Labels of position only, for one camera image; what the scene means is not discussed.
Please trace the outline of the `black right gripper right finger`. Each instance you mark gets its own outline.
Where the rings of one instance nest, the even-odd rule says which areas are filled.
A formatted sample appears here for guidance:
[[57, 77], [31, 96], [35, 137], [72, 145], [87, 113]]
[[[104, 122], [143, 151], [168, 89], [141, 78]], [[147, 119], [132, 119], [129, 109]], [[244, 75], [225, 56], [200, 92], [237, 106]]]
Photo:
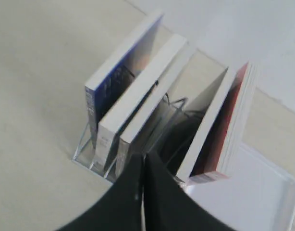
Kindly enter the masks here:
[[156, 153], [145, 158], [144, 214], [147, 231], [233, 230], [192, 200]]

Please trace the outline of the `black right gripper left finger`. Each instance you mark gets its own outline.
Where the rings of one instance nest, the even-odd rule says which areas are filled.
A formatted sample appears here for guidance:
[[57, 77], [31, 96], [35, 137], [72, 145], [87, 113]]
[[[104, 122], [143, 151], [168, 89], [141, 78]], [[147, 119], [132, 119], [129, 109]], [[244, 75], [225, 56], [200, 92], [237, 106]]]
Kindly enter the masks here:
[[135, 154], [108, 191], [60, 231], [140, 231], [144, 159]]

